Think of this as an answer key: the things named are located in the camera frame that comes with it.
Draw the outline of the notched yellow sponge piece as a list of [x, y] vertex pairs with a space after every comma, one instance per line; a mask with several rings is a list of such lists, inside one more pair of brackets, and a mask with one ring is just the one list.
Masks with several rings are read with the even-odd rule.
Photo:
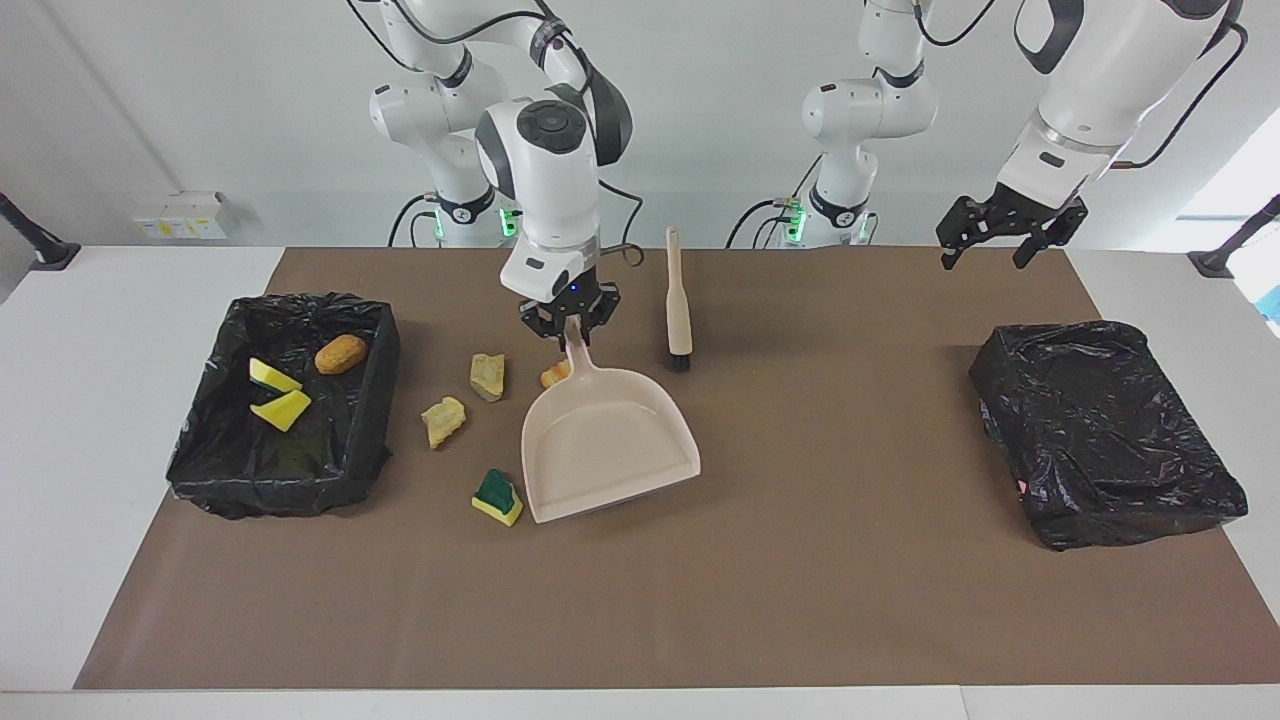
[[310, 407], [312, 400], [301, 389], [280, 395], [266, 404], [250, 405], [250, 411], [282, 433], [288, 433]]

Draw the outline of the green and yellow sponge piece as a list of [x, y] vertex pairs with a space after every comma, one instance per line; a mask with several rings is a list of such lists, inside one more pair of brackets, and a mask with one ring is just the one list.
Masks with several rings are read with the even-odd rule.
[[524, 502], [513, 483], [498, 469], [485, 473], [470, 502], [474, 509], [504, 527], [513, 527], [524, 511]]

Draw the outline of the box wrapped in black bag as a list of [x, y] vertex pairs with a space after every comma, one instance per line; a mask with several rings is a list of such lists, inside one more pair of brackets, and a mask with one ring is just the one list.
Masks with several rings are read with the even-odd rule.
[[1000, 325], [969, 377], [1027, 523], [1050, 550], [1142, 544], [1249, 512], [1134, 325]]

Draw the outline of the black clamp stand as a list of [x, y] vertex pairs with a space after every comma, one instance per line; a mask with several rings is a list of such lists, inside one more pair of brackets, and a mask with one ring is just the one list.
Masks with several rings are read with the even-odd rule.
[[35, 260], [29, 264], [32, 272], [64, 270], [82, 250], [79, 243], [65, 242], [32, 220], [3, 192], [0, 192], [0, 217], [33, 249]]
[[1258, 211], [1243, 223], [1217, 247], [1207, 251], [1190, 251], [1187, 259], [1204, 278], [1233, 279], [1228, 268], [1231, 255], [1243, 249], [1257, 233], [1275, 223], [1280, 217], [1280, 193], [1272, 196]]

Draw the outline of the curved yellow sponge piece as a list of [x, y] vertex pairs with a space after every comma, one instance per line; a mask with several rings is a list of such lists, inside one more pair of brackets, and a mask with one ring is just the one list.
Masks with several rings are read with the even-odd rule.
[[287, 375], [284, 372], [268, 365], [257, 357], [250, 359], [248, 375], [250, 380], [256, 386], [264, 387], [279, 395], [287, 395], [302, 389], [302, 384], [298, 380]]

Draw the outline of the white wall socket strip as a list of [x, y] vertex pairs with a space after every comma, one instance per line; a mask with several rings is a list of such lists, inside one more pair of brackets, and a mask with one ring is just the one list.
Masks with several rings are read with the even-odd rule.
[[221, 193], [195, 191], [140, 205], [131, 220], [142, 237], [154, 241], [221, 241], [229, 238], [236, 225]]

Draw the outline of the pale yellow bread chunk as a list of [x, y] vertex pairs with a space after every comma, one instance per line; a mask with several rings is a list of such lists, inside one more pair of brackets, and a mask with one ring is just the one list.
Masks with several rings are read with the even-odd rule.
[[468, 382], [480, 398], [490, 404], [500, 401], [506, 392], [504, 354], [474, 354], [470, 363]]
[[466, 421], [466, 406], [456, 397], [445, 396], [420, 414], [428, 446], [440, 448]]

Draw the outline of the brown bread roll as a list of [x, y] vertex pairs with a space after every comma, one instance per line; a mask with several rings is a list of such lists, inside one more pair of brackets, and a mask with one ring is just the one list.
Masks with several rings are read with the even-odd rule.
[[314, 366], [321, 375], [339, 375], [356, 368], [367, 355], [367, 341], [356, 334], [339, 334], [320, 347]]

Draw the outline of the beige plastic dustpan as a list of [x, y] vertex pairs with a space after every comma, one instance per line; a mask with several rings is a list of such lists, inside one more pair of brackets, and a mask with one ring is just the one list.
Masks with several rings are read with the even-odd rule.
[[548, 523], [699, 477], [701, 454], [677, 404], [650, 377], [598, 366], [581, 323], [564, 327], [570, 374], [531, 404], [521, 459], [527, 509]]

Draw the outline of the beige hand brush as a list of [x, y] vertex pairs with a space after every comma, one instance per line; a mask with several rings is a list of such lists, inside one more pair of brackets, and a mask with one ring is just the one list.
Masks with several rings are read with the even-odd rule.
[[668, 287], [666, 292], [666, 334], [669, 368], [676, 373], [691, 369], [692, 328], [689, 297], [684, 286], [684, 260], [678, 228], [666, 228], [666, 263]]

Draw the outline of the open bin with black bag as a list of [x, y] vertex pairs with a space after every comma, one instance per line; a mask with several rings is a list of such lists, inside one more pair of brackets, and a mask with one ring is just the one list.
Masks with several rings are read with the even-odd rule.
[[[339, 334], [367, 341], [369, 354], [344, 374], [321, 375], [314, 356]], [[250, 411], [280, 396], [250, 380], [251, 357], [298, 380], [312, 400], [288, 433]], [[389, 304], [352, 293], [234, 300], [166, 469], [173, 495], [227, 519], [315, 516], [365, 501], [390, 455], [399, 360]]]

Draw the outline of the brown paper table mat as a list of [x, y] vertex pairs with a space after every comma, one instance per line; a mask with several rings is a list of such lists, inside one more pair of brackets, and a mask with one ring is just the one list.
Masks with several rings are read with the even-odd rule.
[[[1097, 310], [1070, 261], [998, 250], [692, 251], [692, 370], [663, 357], [666, 264], [602, 265], [623, 302], [591, 354], [658, 379], [700, 477], [513, 527], [556, 345], [516, 319], [498, 251], [297, 249], [271, 292], [393, 306], [392, 456], [364, 503], [230, 521], [166, 498], [79, 689], [1245, 684], [1280, 626], [1222, 530], [1057, 553], [1027, 525], [968, 377], [997, 325]], [[504, 354], [506, 392], [470, 386]], [[420, 414], [458, 398], [438, 450]]]

